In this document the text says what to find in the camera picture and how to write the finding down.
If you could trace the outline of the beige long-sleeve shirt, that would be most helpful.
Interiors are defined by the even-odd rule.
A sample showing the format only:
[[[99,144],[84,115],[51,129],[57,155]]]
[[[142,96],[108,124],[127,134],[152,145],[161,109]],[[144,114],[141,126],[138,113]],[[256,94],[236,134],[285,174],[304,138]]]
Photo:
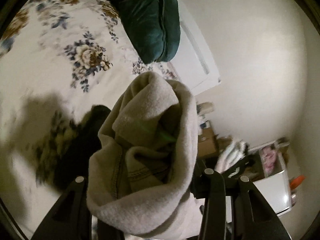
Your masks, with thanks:
[[[199,234],[201,201],[189,186],[198,119],[190,90],[155,72],[136,77],[99,129],[89,160],[87,206],[126,235],[186,239]]]

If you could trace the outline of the chair with piled clothes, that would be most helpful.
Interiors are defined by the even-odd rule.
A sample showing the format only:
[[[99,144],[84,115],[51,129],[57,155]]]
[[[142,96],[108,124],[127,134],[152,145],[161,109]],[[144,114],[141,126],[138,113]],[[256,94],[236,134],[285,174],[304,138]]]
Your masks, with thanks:
[[[253,155],[248,154],[248,144],[243,140],[232,142],[223,150],[214,167],[214,171],[227,178],[240,177],[246,168],[255,164]]]

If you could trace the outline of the white wardrobe shelf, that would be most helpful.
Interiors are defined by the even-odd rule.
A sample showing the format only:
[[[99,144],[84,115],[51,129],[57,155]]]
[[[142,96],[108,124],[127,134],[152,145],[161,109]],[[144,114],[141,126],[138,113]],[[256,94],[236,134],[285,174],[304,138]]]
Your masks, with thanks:
[[[288,176],[289,145],[289,139],[282,137],[248,149],[248,161],[233,176],[244,175],[253,181],[279,217],[291,211],[296,204],[297,188],[305,180],[303,175]]]

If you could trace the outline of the black folded garment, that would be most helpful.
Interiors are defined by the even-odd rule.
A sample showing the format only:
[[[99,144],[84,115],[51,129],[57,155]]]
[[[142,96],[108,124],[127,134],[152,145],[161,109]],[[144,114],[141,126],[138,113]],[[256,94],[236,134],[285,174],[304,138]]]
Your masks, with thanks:
[[[110,112],[106,106],[95,105],[85,114],[54,167],[53,184],[58,190],[65,191],[77,177],[88,178],[89,159],[101,149],[98,132]]]

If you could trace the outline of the brown cardboard box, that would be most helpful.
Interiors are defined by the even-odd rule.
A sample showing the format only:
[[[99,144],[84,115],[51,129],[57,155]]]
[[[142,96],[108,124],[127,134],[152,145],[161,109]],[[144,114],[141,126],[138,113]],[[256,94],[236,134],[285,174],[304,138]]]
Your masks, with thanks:
[[[232,136],[219,137],[212,128],[202,129],[198,136],[197,158],[204,159],[218,157],[232,142]]]

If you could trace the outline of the white bedside table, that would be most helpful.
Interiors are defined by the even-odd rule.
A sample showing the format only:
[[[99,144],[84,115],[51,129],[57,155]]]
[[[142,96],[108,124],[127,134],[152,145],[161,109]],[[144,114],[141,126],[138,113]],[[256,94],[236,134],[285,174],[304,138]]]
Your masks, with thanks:
[[[198,125],[199,125],[199,134],[202,134],[202,130],[206,128],[210,128],[211,124],[204,114],[198,115],[197,118],[198,118]]]

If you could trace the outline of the cream table lamp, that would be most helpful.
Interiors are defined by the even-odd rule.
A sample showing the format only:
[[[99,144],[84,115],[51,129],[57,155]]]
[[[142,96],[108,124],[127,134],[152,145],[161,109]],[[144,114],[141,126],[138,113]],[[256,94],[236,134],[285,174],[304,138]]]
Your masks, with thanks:
[[[214,104],[212,102],[203,102],[197,104],[197,114],[205,115],[214,111]]]

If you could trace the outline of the white bed headboard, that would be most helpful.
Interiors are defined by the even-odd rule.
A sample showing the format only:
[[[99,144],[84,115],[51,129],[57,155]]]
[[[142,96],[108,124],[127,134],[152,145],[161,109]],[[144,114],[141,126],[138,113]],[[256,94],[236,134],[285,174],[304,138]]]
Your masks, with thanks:
[[[220,73],[199,26],[183,1],[177,1],[181,37],[170,65],[178,79],[198,95],[219,85]]]

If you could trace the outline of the floral bed quilt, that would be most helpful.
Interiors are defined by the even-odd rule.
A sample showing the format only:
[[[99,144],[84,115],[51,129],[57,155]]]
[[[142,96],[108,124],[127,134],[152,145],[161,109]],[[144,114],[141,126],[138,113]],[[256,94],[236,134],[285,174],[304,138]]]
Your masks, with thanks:
[[[60,193],[53,163],[96,105],[112,108],[144,64],[107,0],[28,0],[1,38],[1,199],[27,238]]]

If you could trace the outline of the dark green folded duvet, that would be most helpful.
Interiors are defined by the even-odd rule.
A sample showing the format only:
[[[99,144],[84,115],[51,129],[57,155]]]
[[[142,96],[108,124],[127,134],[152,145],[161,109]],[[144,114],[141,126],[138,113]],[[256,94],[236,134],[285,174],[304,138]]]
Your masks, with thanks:
[[[169,62],[180,44],[177,0],[108,0],[145,64]]]

